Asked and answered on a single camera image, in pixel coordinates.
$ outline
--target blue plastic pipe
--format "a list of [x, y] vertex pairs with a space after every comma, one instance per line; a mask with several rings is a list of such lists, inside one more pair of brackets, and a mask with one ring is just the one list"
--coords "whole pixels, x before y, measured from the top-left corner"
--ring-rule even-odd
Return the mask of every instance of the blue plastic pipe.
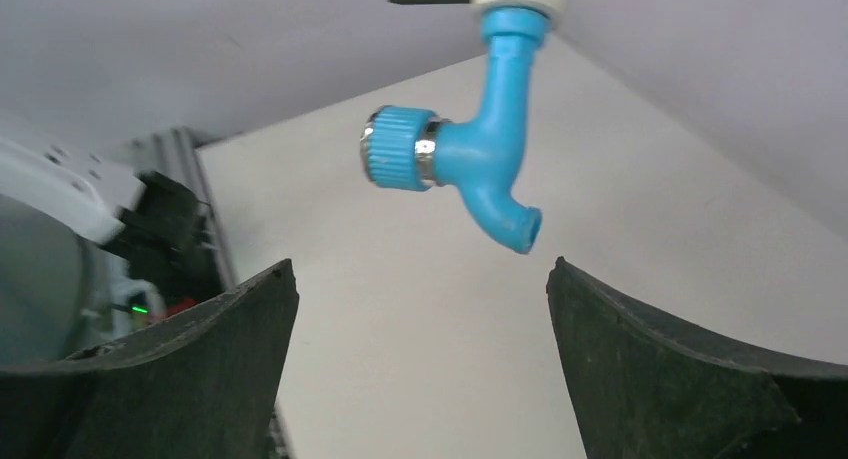
[[527, 142], [530, 73], [550, 28], [547, 17], [524, 8], [488, 11], [482, 37], [489, 49], [483, 99], [477, 117], [444, 124], [438, 133], [434, 172], [459, 189], [477, 224], [495, 241], [527, 254], [542, 225], [542, 212], [512, 197]]

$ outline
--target blue faucet nozzle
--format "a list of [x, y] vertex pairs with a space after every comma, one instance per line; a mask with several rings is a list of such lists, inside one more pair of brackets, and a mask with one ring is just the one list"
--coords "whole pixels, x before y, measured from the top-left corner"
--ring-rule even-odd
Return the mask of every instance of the blue faucet nozzle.
[[391, 189], [426, 191], [436, 185], [430, 170], [441, 122], [427, 109], [378, 109], [359, 141], [365, 175], [377, 186]]
[[489, 58], [477, 116], [452, 124], [427, 109], [381, 108], [360, 140], [368, 178], [410, 191], [451, 184], [489, 237], [519, 254], [530, 252], [542, 213], [519, 204], [512, 186], [524, 159], [533, 59], [549, 28], [548, 18], [531, 9], [486, 12], [481, 35]]

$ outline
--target gray wall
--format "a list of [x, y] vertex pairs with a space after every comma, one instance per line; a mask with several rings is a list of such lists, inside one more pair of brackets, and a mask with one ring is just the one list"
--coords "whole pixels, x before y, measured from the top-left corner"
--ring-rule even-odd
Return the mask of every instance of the gray wall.
[[848, 0], [570, 6], [568, 40], [848, 237]]

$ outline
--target blue knurled ring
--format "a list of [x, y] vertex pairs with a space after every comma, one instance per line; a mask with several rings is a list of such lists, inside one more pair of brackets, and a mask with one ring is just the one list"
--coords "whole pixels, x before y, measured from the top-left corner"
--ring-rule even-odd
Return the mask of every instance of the blue knurled ring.
[[392, 189], [426, 191], [415, 161], [415, 143], [436, 113], [427, 109], [385, 106], [368, 119], [359, 151], [365, 175]]

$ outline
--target chrome ring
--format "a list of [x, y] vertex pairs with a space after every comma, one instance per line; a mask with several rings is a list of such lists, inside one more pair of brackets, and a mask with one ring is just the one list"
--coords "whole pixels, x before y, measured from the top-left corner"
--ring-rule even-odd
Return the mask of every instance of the chrome ring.
[[365, 177], [371, 182], [376, 182], [374, 181], [374, 176], [371, 175], [371, 165], [368, 163], [368, 158], [371, 156], [371, 134], [374, 133], [374, 122], [377, 120], [377, 116], [387, 107], [389, 106], [382, 106], [368, 116], [368, 121], [365, 123], [365, 127], [362, 129], [362, 135], [359, 137], [359, 159], [362, 161], [362, 172], [365, 173]]
[[415, 166], [418, 169], [418, 178], [427, 187], [443, 185], [436, 179], [434, 161], [439, 128], [448, 122], [450, 121], [438, 116], [431, 117], [421, 132], [421, 137], [415, 141]]

